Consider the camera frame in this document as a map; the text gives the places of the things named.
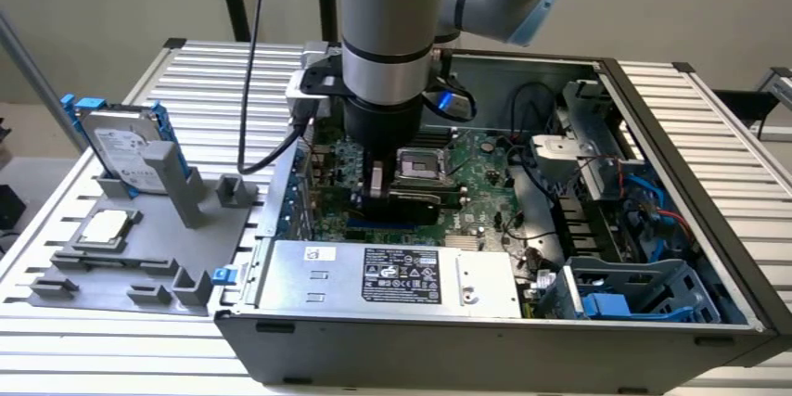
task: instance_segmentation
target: slatted metal surface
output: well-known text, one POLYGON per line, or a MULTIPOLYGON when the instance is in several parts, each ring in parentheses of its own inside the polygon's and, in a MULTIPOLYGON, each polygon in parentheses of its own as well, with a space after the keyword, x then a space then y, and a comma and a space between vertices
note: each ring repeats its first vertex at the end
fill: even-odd
MULTIPOLYGON (((137 103, 161 99, 170 110, 186 158, 198 166, 203 177, 233 172, 245 54, 243 45, 189 42, 181 50, 161 53, 129 96, 137 103)), ((283 137, 282 92, 298 58, 295 46, 261 45, 257 51, 249 116, 251 158, 263 156, 283 137)), ((93 156, 82 155, 10 254, 0 262, 0 391, 349 394, 342 389, 262 387, 247 378, 209 318, 33 308, 19 301, 29 294, 26 285, 41 275, 51 252, 73 234, 77 220, 86 215, 99 195, 91 180, 98 171, 93 156)), ((266 202, 270 175, 263 170, 247 178, 259 187, 259 202, 266 202)), ((261 211, 261 206, 251 211, 239 241, 238 261, 249 256, 261 211)), ((767 249, 758 244, 762 242, 753 243, 757 252, 767 249)), ((751 369, 718 368, 669 394, 787 395, 792 394, 790 370, 792 353, 785 353, 751 369)), ((449 393, 359 390, 357 394, 449 393)))
POLYGON ((792 309, 792 185, 694 74, 621 63, 654 118, 792 309))

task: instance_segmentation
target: metal case panel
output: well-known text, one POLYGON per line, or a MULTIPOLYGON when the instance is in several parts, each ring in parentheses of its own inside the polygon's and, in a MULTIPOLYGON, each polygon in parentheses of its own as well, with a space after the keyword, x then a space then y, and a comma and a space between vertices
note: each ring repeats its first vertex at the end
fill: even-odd
POLYGON ((214 322, 257 381, 319 386, 661 394, 755 348, 749 332, 558 324, 214 322))

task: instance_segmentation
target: warning label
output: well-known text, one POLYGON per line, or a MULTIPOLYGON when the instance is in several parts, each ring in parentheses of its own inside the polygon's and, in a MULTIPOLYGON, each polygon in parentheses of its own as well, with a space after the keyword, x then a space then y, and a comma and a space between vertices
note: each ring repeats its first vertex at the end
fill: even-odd
POLYGON ((115 129, 95 129, 98 144, 107 154, 107 162, 121 180, 143 192, 163 192, 157 171, 143 162, 145 139, 134 132, 115 129))
POLYGON ((366 248, 361 294, 366 301, 441 304, 437 252, 366 248))

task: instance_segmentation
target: white sticker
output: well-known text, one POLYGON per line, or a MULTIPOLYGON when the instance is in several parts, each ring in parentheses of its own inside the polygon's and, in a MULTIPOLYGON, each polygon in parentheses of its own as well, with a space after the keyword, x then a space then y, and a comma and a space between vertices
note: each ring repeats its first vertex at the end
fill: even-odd
POLYGON ((335 260, 334 246, 305 246, 306 262, 333 262, 335 260))
POLYGON ((114 129, 95 129, 94 135, 121 181, 143 192, 163 192, 157 171, 143 162, 145 139, 134 132, 114 129))

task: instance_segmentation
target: gray cylinder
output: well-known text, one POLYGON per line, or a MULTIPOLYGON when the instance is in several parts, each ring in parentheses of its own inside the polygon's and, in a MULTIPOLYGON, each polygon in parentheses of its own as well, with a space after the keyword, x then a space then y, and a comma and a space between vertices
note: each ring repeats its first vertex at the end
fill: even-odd
POLYGON ((553 0, 442 0, 438 30, 455 28, 503 43, 527 45, 551 3, 553 0))
POLYGON ((427 83, 439 0, 341 0, 343 83, 365 101, 401 104, 427 83))

